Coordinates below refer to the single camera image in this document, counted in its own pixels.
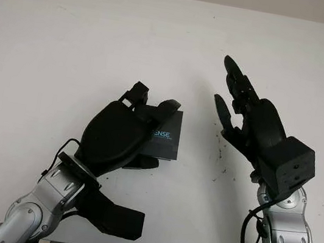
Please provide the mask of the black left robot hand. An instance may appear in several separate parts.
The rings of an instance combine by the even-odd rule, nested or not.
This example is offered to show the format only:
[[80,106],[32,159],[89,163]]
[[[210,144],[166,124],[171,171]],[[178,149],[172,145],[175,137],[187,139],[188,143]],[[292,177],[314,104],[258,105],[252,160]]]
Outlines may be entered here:
[[143,149],[180,108],[174,99],[147,105],[149,89],[135,83],[119,100],[110,102],[84,130],[75,157],[98,177],[110,171],[155,169],[159,159]]

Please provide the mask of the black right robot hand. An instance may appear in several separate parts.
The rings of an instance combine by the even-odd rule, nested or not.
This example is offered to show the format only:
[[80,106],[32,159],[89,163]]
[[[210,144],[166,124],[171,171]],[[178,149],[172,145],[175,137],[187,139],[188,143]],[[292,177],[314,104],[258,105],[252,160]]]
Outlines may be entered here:
[[227,87],[233,97],[233,110],[243,116],[243,122],[241,128],[234,127],[225,101],[215,94],[214,102],[223,127],[221,134],[252,164],[252,182],[262,183],[259,156],[264,149],[285,140],[286,133],[274,104],[268,99],[259,98],[251,81],[229,55],[224,58],[224,67]]

